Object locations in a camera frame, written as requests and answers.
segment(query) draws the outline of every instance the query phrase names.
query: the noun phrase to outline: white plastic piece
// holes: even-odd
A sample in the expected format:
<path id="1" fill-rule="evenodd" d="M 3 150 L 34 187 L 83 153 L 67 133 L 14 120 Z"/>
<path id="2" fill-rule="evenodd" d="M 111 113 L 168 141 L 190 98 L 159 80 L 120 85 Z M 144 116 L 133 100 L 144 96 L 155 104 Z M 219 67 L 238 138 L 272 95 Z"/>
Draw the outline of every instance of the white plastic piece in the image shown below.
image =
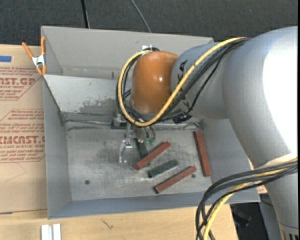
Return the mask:
<path id="1" fill-rule="evenodd" d="M 61 224 L 42 225 L 41 240 L 61 240 Z"/>

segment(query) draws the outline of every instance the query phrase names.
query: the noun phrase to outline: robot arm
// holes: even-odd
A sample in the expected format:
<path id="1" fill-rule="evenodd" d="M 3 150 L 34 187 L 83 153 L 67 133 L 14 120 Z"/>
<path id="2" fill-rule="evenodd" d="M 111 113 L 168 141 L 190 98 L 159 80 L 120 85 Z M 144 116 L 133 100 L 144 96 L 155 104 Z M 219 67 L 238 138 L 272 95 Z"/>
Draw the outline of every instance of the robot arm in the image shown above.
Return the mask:
<path id="1" fill-rule="evenodd" d="M 171 113 L 187 115 L 198 121 L 204 118 L 228 118 L 255 168 L 278 158 L 284 159 L 288 154 L 290 158 L 291 154 L 296 157 L 298 27 L 278 29 L 251 40 L 236 42 L 237 46 L 224 52 L 194 83 L 191 83 L 191 77 L 184 82 L 183 90 L 190 84 L 191 87 L 177 106 L 170 105 L 170 108 L 174 107 L 170 109 Z M 163 102 L 159 103 L 162 104 L 169 100 L 169 94 L 176 90 L 183 76 L 193 70 L 198 58 L 216 45 L 193 47 L 184 52 L 173 66 L 163 67 L 161 75 L 150 71 L 152 74 L 144 75 L 143 81 L 152 81 L 149 85 L 152 93 L 159 89 L 164 92 L 160 96 Z M 171 54 L 165 56 L 170 58 L 168 64 L 176 59 Z M 196 75 L 205 60 L 197 63 L 191 74 Z M 143 65 L 137 62 L 138 71 L 149 65 L 146 59 L 140 61 Z M 130 105 L 148 120 L 156 114 L 147 113 L 147 105 L 135 106 L 133 103 L 137 100 L 145 101 L 138 96 L 141 92 L 134 90 L 138 87 L 142 89 L 140 85 L 133 85 L 134 82 L 139 83 L 136 75 L 137 78 L 132 77 L 131 93 L 134 97 Z M 167 75 L 170 76 L 170 86 L 167 86 Z M 159 105 L 151 112 L 159 112 L 162 106 Z M 282 239 L 298 239 L 298 174 L 285 176 L 265 187 L 277 215 Z"/>

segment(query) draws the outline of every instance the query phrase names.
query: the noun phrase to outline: black cable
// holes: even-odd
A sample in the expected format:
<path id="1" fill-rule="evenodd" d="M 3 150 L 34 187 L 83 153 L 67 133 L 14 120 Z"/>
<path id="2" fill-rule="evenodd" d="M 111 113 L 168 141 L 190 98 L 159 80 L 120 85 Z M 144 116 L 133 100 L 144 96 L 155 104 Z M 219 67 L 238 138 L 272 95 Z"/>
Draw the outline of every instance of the black cable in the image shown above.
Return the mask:
<path id="1" fill-rule="evenodd" d="M 80 0 L 80 1 L 81 1 L 82 11 L 83 11 L 85 28 L 90 29 L 90 23 L 89 23 L 89 19 L 88 19 L 88 13 L 87 13 L 87 9 L 86 9 L 85 0 Z"/>
<path id="2" fill-rule="evenodd" d="M 236 40 L 232 43 L 229 43 L 223 47 L 221 47 L 220 49 L 218 49 L 217 51 L 215 51 L 212 55 L 210 55 L 210 57 L 208 57 L 205 61 L 205 63 L 201 66 L 201 68 L 196 72 L 196 74 L 192 77 L 192 79 L 190 80 L 190 82 L 187 84 L 187 86 L 185 88 L 182 89 L 182 92 L 178 95 L 178 97 L 174 100 L 174 103 L 166 110 L 166 112 L 158 119 L 158 122 L 162 122 L 162 120 L 166 121 L 167 119 L 165 119 L 164 117 L 166 115 L 168 115 L 186 96 L 186 94 L 188 93 L 188 91 L 193 87 L 193 85 L 198 81 L 198 79 L 218 60 L 221 61 L 222 57 L 227 54 L 228 52 L 230 52 L 231 50 L 237 48 L 238 46 L 243 45 L 248 39 L 239 39 Z M 203 88 L 206 86 L 208 81 L 205 81 L 204 86 L 202 87 L 202 89 L 200 90 L 200 92 L 203 90 Z M 192 102 L 191 107 L 193 108 L 195 106 L 195 102 Z M 178 116 L 183 116 L 183 115 L 187 115 L 190 111 L 188 111 L 186 114 L 185 113 L 181 113 Z"/>
<path id="3" fill-rule="evenodd" d="M 275 170 L 280 170 L 280 169 L 286 169 L 286 168 L 289 168 L 291 166 L 295 166 L 297 164 L 298 164 L 298 162 L 294 161 L 294 162 L 289 162 L 289 163 L 285 163 L 285 164 L 274 165 L 274 166 L 261 168 L 261 169 L 256 169 L 256 170 L 252 170 L 252 171 L 245 171 L 245 172 L 236 173 L 236 174 L 233 174 L 233 175 L 230 175 L 230 176 L 227 176 L 227 177 L 224 177 L 224 178 L 218 180 L 217 182 L 212 184 L 205 191 L 205 193 L 202 197 L 202 200 L 198 205 L 196 215 L 195 215 L 196 228 L 198 228 L 200 226 L 199 225 L 200 213 L 202 213 L 202 214 L 205 213 L 205 210 L 204 210 L 205 209 L 205 202 L 217 191 L 221 191 L 221 190 L 229 188 L 229 187 L 237 186 L 241 183 L 249 182 L 249 180 L 252 180 L 252 181 L 260 180 L 260 178 L 249 177 L 249 176 L 253 176 L 253 175 L 261 174 L 261 173 L 266 173 L 266 172 L 271 172 L 271 171 L 275 171 Z"/>
<path id="4" fill-rule="evenodd" d="M 130 0 L 130 2 L 133 4 L 134 8 L 135 8 L 135 9 L 137 10 L 137 12 L 139 13 L 139 15 L 140 15 L 140 17 L 141 17 L 141 19 L 142 19 L 144 25 L 146 26 L 147 30 L 151 33 L 152 31 L 151 31 L 150 27 L 148 26 L 148 24 L 147 24 L 147 22 L 146 22 L 144 16 L 142 15 L 141 11 L 139 10 L 138 6 L 136 5 L 135 1 L 134 1 L 134 0 Z"/>
<path id="5" fill-rule="evenodd" d="M 177 96 L 177 98 L 174 100 L 174 103 L 162 114 L 162 116 L 155 121 L 153 124 L 159 123 L 159 122 L 164 122 L 170 119 L 174 119 L 177 117 L 182 117 L 182 116 L 187 116 L 187 114 L 185 114 L 184 112 L 181 114 L 177 114 L 175 116 L 172 116 L 170 118 L 164 118 L 166 117 L 178 104 L 180 101 L 182 101 L 185 97 L 185 95 L 188 93 L 188 91 L 193 87 L 193 85 L 198 81 L 198 79 L 218 60 L 221 60 L 222 57 L 230 52 L 231 50 L 237 48 L 238 46 L 241 46 L 242 44 L 244 44 L 247 41 L 247 39 L 239 39 L 239 40 L 235 40 L 225 46 L 220 47 L 219 49 L 217 49 L 213 54 L 211 54 L 210 56 L 208 56 L 208 58 L 206 58 L 205 62 L 203 63 L 203 65 L 201 66 L 201 68 L 194 74 L 194 76 L 192 77 L 192 79 L 190 80 L 190 82 L 187 84 L 187 86 L 182 89 L 181 93 Z M 130 68 L 132 67 L 132 65 L 135 63 L 135 61 L 139 58 L 136 57 L 133 61 L 131 61 L 131 63 L 128 65 L 128 68 L 125 72 L 124 75 L 124 81 L 123 81 L 123 94 L 125 93 L 125 85 L 126 85 L 126 81 L 128 78 L 128 72 L 130 70 Z"/>
<path id="6" fill-rule="evenodd" d="M 244 191 L 244 190 L 248 190 L 248 189 L 252 189 L 252 188 L 256 188 L 258 186 L 262 186 L 262 185 L 265 185 L 265 184 L 268 184 L 270 182 L 273 182 L 279 178 L 282 178 L 284 176 L 287 176 L 287 175 L 290 175 L 290 174 L 293 174 L 293 173 L 296 173 L 298 171 L 298 165 L 296 166 L 293 166 L 292 168 L 288 169 L 288 170 L 285 170 L 283 172 L 278 172 L 276 173 L 275 175 L 272 175 L 272 177 L 270 177 L 269 179 L 266 179 L 262 182 L 259 182 L 259 183 L 255 183 L 255 184 L 252 184 L 252 185 L 249 185 L 249 186 L 246 186 L 246 187 L 243 187 L 243 188 L 240 188 L 240 189 L 236 189 L 236 190 L 232 190 L 232 191 L 229 191 L 227 192 L 226 194 L 222 195 L 220 198 L 218 198 L 214 203 L 213 205 L 210 207 L 208 213 L 206 214 L 206 216 L 204 216 L 204 219 L 203 219 L 203 222 L 201 223 L 201 225 L 199 227 L 197 227 L 197 234 L 196 234 L 196 238 L 195 239 L 198 239 L 199 237 L 199 234 L 201 234 L 201 230 L 202 228 L 207 224 L 207 220 L 209 218 L 209 216 L 211 215 L 213 209 L 215 208 L 215 206 L 223 199 L 225 198 L 226 196 L 228 195 L 231 195 L 231 194 L 234 194 L 236 192 L 240 192 L 240 191 Z"/>

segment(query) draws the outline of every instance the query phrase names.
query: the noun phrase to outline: wire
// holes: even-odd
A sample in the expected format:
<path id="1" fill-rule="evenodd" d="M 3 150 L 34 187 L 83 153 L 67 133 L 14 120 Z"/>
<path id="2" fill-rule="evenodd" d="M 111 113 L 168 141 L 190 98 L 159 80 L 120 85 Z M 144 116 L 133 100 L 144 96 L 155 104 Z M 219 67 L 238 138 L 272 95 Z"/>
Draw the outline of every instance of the wire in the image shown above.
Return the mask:
<path id="1" fill-rule="evenodd" d="M 81 6 L 82 6 L 82 12 L 83 12 L 85 28 L 90 29 L 90 22 L 89 22 L 89 19 L 88 19 L 88 13 L 87 13 L 87 9 L 86 9 L 85 0 L 80 0 L 80 1 L 81 1 Z"/>
<path id="2" fill-rule="evenodd" d="M 170 118 L 164 118 L 165 116 L 167 116 L 182 100 L 185 99 L 186 94 L 188 93 L 188 91 L 193 87 L 193 85 L 199 80 L 199 78 L 215 63 L 219 60 L 219 62 L 221 61 L 222 57 L 227 54 L 228 52 L 230 52 L 231 50 L 237 48 L 238 46 L 243 45 L 246 41 L 248 41 L 248 38 L 245 39 L 239 39 L 234 41 L 233 43 L 230 44 L 229 47 L 223 47 L 220 50 L 218 50 L 218 52 L 214 53 L 213 55 L 211 55 L 210 58 L 207 59 L 207 61 L 204 63 L 204 65 L 201 66 L 201 68 L 197 71 L 197 73 L 195 74 L 195 76 L 191 79 L 191 81 L 187 84 L 187 86 L 185 88 L 183 88 L 182 93 L 180 95 L 178 95 L 178 97 L 174 100 L 174 103 L 167 109 L 167 111 L 161 116 L 161 118 L 159 119 L 159 122 L 164 122 L 170 119 L 174 119 L 176 117 L 185 117 L 189 114 L 189 112 L 193 109 L 193 107 L 195 106 L 197 99 L 200 95 L 200 92 L 204 89 L 204 87 L 206 86 L 206 84 L 208 83 L 209 79 L 212 77 L 213 73 L 216 71 L 216 69 L 218 68 L 217 64 L 215 66 L 215 69 L 210 73 L 210 75 L 208 76 L 208 79 L 203 83 L 203 85 L 201 86 L 201 89 L 199 90 L 199 92 L 197 93 L 195 99 L 192 102 L 192 105 L 190 107 L 190 109 L 187 112 L 182 112 L 176 116 L 170 117 Z"/>
<path id="3" fill-rule="evenodd" d="M 288 170 L 288 171 L 284 171 L 283 173 L 281 173 L 280 175 L 283 176 L 286 176 L 288 174 L 291 174 L 296 168 L 293 167 L 292 169 Z M 249 183 L 244 183 L 244 184 L 241 184 L 241 185 L 238 185 L 236 187 L 234 187 L 230 192 L 228 192 L 227 194 L 223 195 L 221 198 L 218 199 L 218 201 L 216 202 L 216 205 L 215 207 L 212 209 L 212 212 L 210 213 L 210 216 L 209 218 L 207 219 L 207 223 L 205 225 L 205 229 L 204 229 L 204 232 L 203 232 L 203 240 L 206 240 L 208 239 L 208 232 L 211 228 L 211 225 L 218 213 L 218 211 L 221 209 L 222 205 L 231 197 L 235 194 L 235 192 L 238 192 L 238 191 L 242 191 L 243 189 L 246 189 L 245 186 L 248 185 Z"/>
<path id="4" fill-rule="evenodd" d="M 169 106 L 171 105 L 171 103 L 173 102 L 174 98 L 176 97 L 176 95 L 178 94 L 178 92 L 180 91 L 180 89 L 182 88 L 182 86 L 184 85 L 184 83 L 186 82 L 186 80 L 189 78 L 190 74 L 194 71 L 194 69 L 196 68 L 196 66 L 198 64 L 200 64 L 205 58 L 207 58 L 210 54 L 212 54 L 213 52 L 215 52 L 216 50 L 218 50 L 219 48 L 224 47 L 225 45 L 236 41 L 236 40 L 240 40 L 240 39 L 245 39 L 245 37 L 236 37 L 236 38 L 231 38 L 229 40 L 223 41 L 218 43 L 217 45 L 215 45 L 214 47 L 212 47 L 211 49 L 209 49 L 205 54 L 203 54 L 190 68 L 189 70 L 185 73 L 185 75 L 182 77 L 181 81 L 179 82 L 179 84 L 177 85 L 177 87 L 174 89 L 174 91 L 172 92 L 171 96 L 169 97 L 169 99 L 167 100 L 167 102 L 165 103 L 165 105 L 162 107 L 162 109 L 160 110 L 160 112 L 153 117 L 151 120 L 146 121 L 146 122 L 140 122 L 140 121 L 136 121 L 135 119 L 133 119 L 126 111 L 125 106 L 123 104 L 123 98 L 122 98 L 122 81 L 123 81 L 123 77 L 125 75 L 125 72 L 127 70 L 127 67 L 129 66 L 130 62 L 135 59 L 137 56 L 140 56 L 144 53 L 150 52 L 150 51 L 140 51 L 138 53 L 136 53 L 135 55 L 133 55 L 124 65 L 119 80 L 118 80 L 118 102 L 119 102 L 119 106 L 121 108 L 122 113 L 124 114 L 124 116 L 126 117 L 127 120 L 129 120 L 132 124 L 139 126 L 139 127 L 147 127 L 152 125 L 153 123 L 155 123 L 163 114 L 164 112 L 169 108 Z"/>
<path id="5" fill-rule="evenodd" d="M 135 9 L 137 10 L 137 12 L 139 13 L 139 15 L 140 15 L 140 17 L 141 17 L 141 19 L 142 19 L 144 25 L 146 26 L 147 30 L 149 31 L 149 33 L 151 33 L 152 31 L 151 31 L 150 27 L 148 26 L 148 24 L 147 24 L 147 22 L 146 22 L 144 16 L 142 15 L 141 11 L 139 10 L 138 6 L 136 5 L 135 1 L 134 1 L 134 0 L 130 0 L 130 2 L 133 4 L 134 8 L 135 8 Z"/>
<path id="6" fill-rule="evenodd" d="M 233 195 L 234 193 L 238 192 L 238 191 L 243 191 L 243 190 L 247 190 L 247 189 L 251 189 L 251 188 L 255 188 L 257 186 L 261 186 L 261 185 L 264 185 L 266 183 L 269 183 L 271 181 L 274 181 L 278 178 L 281 178 L 285 175 L 288 175 L 288 174 L 291 174 L 291 173 L 295 173 L 296 170 L 298 170 L 298 162 L 297 161 L 293 161 L 293 162 L 289 162 L 289 163 L 286 163 L 286 164 L 281 164 L 281 165 L 277 165 L 277 166 L 272 166 L 272 167 L 269 167 L 269 168 L 263 168 L 263 169 L 258 169 L 258 170 L 255 170 L 256 172 L 260 172 L 262 171 L 263 173 L 258 173 L 256 174 L 254 177 L 249 178 L 249 179 L 246 179 L 246 183 L 243 183 L 243 184 L 239 184 L 239 185 L 236 185 L 235 186 L 235 189 L 232 189 L 231 191 L 229 191 L 228 193 L 224 194 L 222 197 L 220 197 L 216 202 L 214 202 L 214 204 L 211 206 L 210 210 L 208 211 L 207 215 L 203 216 L 204 215 L 204 210 L 202 212 L 202 217 L 203 217 L 203 222 L 201 223 L 201 225 L 198 227 L 198 222 L 197 222 L 197 219 L 198 219 L 198 211 L 200 211 L 200 208 L 198 207 L 198 210 L 197 210 L 197 214 L 196 214 L 196 228 L 197 228 L 197 235 L 196 235 L 196 239 L 197 238 L 200 238 L 200 235 L 201 235 L 201 229 L 203 228 L 203 226 L 206 226 L 205 228 L 205 231 L 204 231 L 204 237 L 203 239 L 207 239 L 208 237 L 208 232 L 210 232 L 210 226 L 211 226 L 211 223 L 214 219 L 214 217 L 216 216 L 218 210 L 220 209 L 221 205 L 217 207 L 217 210 L 215 210 L 215 207 L 217 204 L 219 204 L 219 202 L 222 201 L 221 204 L 225 203 L 230 197 L 231 197 L 231 194 Z M 251 174 L 253 171 L 249 171 L 249 172 L 243 172 L 243 173 L 237 173 L 235 175 L 232 175 L 232 176 L 229 176 L 229 177 L 226 177 L 228 179 L 230 178 L 234 178 L 234 176 L 237 176 L 237 175 L 247 175 L 247 174 Z M 263 177 L 265 180 L 263 180 L 262 182 L 259 182 L 259 183 L 256 183 L 256 184 L 253 184 L 253 185 L 250 185 L 250 186 L 245 186 L 246 184 L 250 184 L 252 181 L 256 181 L 256 180 L 259 180 L 260 177 Z M 221 179 L 220 181 L 218 182 L 225 182 L 227 181 L 227 179 L 224 178 L 224 179 Z M 213 189 L 212 187 L 215 186 L 215 184 L 213 184 L 207 191 L 211 191 L 211 189 Z"/>
<path id="7" fill-rule="evenodd" d="M 222 178 L 212 184 L 204 193 L 201 202 L 198 205 L 196 215 L 195 215 L 195 224 L 196 228 L 199 231 L 199 218 L 200 218 L 200 213 L 202 213 L 202 218 L 205 217 L 205 202 L 216 192 L 219 192 L 223 189 L 237 186 L 238 184 L 242 184 L 244 182 L 251 182 L 251 181 L 259 181 L 259 180 L 266 180 L 270 176 L 263 175 L 263 176 L 257 176 L 257 174 L 262 174 L 265 172 L 270 172 L 270 171 L 275 171 L 279 169 L 288 169 L 291 168 L 292 166 L 298 165 L 297 160 L 292 160 L 287 163 L 282 163 L 274 166 L 269 166 L 266 168 L 257 168 L 252 171 L 245 171 L 241 173 L 236 173 L 230 176 L 227 176 L 225 178 Z M 200 231 L 198 232 L 198 237 L 202 239 Z"/>

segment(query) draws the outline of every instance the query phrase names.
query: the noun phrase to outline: green block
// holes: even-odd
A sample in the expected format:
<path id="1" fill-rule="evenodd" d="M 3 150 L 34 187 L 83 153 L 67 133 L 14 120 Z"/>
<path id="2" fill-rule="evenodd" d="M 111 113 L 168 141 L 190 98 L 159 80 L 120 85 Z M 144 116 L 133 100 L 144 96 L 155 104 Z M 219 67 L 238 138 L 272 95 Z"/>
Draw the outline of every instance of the green block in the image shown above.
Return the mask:
<path id="1" fill-rule="evenodd" d="M 173 167 L 176 167 L 178 164 L 179 163 L 177 160 L 170 160 L 170 161 L 165 162 L 165 163 L 157 166 L 156 168 L 153 168 L 150 171 L 148 171 L 148 176 L 149 176 L 149 178 L 153 178 L 159 174 L 162 174 L 162 173 L 170 170 Z"/>

